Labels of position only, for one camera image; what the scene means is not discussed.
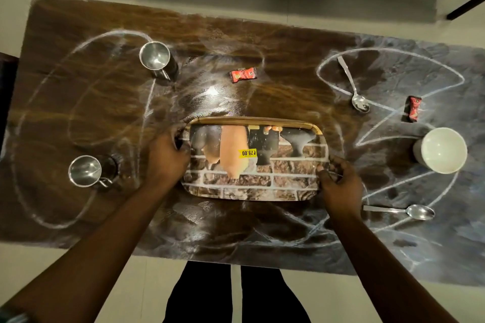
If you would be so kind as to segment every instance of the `yellow price tag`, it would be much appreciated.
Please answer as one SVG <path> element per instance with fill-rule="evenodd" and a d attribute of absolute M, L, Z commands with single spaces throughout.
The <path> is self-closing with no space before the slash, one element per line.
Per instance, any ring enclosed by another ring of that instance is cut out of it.
<path fill-rule="evenodd" d="M 246 158 L 246 157 L 258 157 L 256 154 L 256 149 L 251 148 L 251 149 L 238 149 L 240 155 L 239 158 Z"/>

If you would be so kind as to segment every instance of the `person's leg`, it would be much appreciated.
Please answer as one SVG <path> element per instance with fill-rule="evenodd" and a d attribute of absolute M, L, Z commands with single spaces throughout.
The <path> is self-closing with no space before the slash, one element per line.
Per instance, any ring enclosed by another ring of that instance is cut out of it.
<path fill-rule="evenodd" d="M 189 261 L 168 298 L 164 323 L 232 321 L 231 265 Z"/>
<path fill-rule="evenodd" d="M 275 268 L 241 266 L 242 321 L 310 322 L 305 308 Z"/>

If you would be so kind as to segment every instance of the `floor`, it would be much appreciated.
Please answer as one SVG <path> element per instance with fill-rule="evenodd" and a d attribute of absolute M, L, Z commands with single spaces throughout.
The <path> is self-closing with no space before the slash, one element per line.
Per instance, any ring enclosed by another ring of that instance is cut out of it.
<path fill-rule="evenodd" d="M 454 21 L 443 16 L 468 0 L 104 0 L 186 13 L 264 20 L 433 42 L 485 47 L 485 4 Z M 19 56 L 31 0 L 0 0 L 0 51 Z M 0 304 L 63 251 L 0 244 Z M 132 257 L 98 322 L 162 321 L 181 260 Z M 240 321 L 240 273 L 233 267 L 233 321 Z M 358 278 L 283 271 L 313 322 L 376 322 L 379 317 Z M 485 289 L 423 283 L 460 322 L 485 315 Z"/>

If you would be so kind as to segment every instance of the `serving tray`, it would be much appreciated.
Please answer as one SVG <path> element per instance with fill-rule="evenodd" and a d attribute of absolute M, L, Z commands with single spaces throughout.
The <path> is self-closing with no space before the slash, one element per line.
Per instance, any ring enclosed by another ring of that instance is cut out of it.
<path fill-rule="evenodd" d="M 321 130 L 297 120 L 197 118 L 181 139 L 191 145 L 182 184 L 200 197 L 307 200 L 318 192 L 316 167 L 328 161 Z"/>

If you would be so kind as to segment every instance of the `brick pattern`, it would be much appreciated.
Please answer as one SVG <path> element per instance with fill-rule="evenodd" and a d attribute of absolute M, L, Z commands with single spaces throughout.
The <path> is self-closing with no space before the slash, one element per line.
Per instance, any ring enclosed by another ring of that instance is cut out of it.
<path fill-rule="evenodd" d="M 209 165 L 204 155 L 192 152 L 183 185 L 191 194 L 200 197 L 268 201 L 310 199 L 318 192 L 315 168 L 328 161 L 325 139 L 317 136 L 306 144 L 303 157 L 291 157 L 292 153 L 291 144 L 280 137 L 270 165 L 256 166 L 257 159 L 252 158 L 239 179 L 230 179 L 220 163 Z"/>

